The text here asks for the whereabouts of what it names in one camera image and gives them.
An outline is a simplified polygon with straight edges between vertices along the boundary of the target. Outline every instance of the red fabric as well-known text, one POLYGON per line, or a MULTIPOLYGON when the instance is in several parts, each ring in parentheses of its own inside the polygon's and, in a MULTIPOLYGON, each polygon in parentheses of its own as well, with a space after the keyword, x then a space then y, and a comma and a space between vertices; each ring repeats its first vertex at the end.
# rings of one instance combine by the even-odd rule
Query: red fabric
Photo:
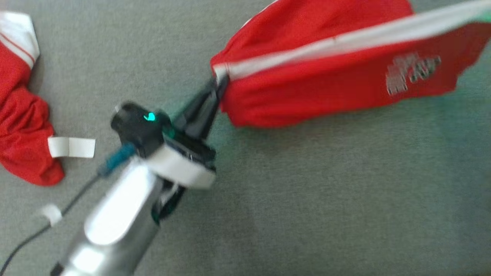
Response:
POLYGON ((29 93, 29 66, 2 43, 0 61, 0 163, 28 182, 54 185, 64 173, 48 148, 48 105, 29 93))
MULTIPOLYGON (((411 13, 405 0, 280 0, 242 28, 211 64, 294 49, 411 13)), ((455 89, 458 75, 476 62, 490 37, 491 24, 475 23, 422 41, 279 66, 233 81, 222 110, 236 126, 283 127, 321 115, 441 95, 455 89), (408 55, 418 58, 404 76, 407 91, 391 95, 389 67, 395 58, 408 55), (428 62, 434 68, 422 79, 413 68, 420 64, 427 73, 428 62)))

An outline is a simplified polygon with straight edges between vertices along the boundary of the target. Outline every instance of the printed logo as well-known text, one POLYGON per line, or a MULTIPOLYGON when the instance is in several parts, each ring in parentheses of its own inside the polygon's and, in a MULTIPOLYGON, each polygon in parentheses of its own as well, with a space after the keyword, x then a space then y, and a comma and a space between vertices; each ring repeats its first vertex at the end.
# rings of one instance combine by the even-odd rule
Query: printed logo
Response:
POLYGON ((417 83, 429 79, 441 65, 441 58, 420 58, 418 53, 398 56, 388 67, 387 92, 391 96, 408 91, 408 82, 417 83))

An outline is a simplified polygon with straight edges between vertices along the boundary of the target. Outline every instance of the robotic arm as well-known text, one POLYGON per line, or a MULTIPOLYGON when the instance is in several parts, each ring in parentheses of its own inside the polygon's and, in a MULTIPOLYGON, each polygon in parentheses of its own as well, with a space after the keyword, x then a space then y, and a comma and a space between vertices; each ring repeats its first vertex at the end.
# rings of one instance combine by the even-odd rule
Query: robotic arm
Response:
POLYGON ((85 220, 51 276, 130 276, 186 189, 215 180, 205 144, 228 78, 212 79, 171 122, 162 111, 123 104, 111 127, 135 156, 85 220))

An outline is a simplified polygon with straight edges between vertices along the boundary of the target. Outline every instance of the gray fabric surface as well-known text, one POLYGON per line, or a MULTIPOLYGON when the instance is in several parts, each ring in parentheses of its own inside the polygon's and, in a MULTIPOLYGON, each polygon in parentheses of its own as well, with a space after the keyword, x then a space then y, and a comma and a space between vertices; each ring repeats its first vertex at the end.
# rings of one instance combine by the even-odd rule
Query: gray fabric surface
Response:
MULTIPOLYGON (((53 188, 0 168, 0 259, 65 206, 118 146, 113 107, 170 114, 210 75, 209 59, 270 0, 11 0, 41 47, 31 88, 58 134, 97 139, 93 160, 63 159, 53 188)), ((458 0, 413 0, 424 11, 458 0)), ((464 276, 491 272, 491 49, 455 93, 319 118, 280 130, 234 129, 210 143, 218 180, 192 191, 136 275, 464 276)), ((110 187, 26 247, 10 276, 47 275, 110 187)))

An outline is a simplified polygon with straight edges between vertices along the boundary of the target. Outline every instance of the red garment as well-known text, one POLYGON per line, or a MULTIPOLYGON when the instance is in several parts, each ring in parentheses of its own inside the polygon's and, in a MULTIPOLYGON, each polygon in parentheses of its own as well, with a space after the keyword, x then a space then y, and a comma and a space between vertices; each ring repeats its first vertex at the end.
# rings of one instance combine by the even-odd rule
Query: red garment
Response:
POLYGON ((222 109, 236 126, 282 127, 441 95, 491 38, 489 14, 489 0, 421 15, 406 0, 276 1, 211 60, 232 81, 222 109))
POLYGON ((37 42, 35 36, 32 39, 33 31, 29 33, 31 29, 10 20, 25 23, 26 18, 0 13, 0 163, 28 182, 51 186, 61 181, 64 173, 48 148, 48 137, 54 133, 49 109, 27 90, 37 42))

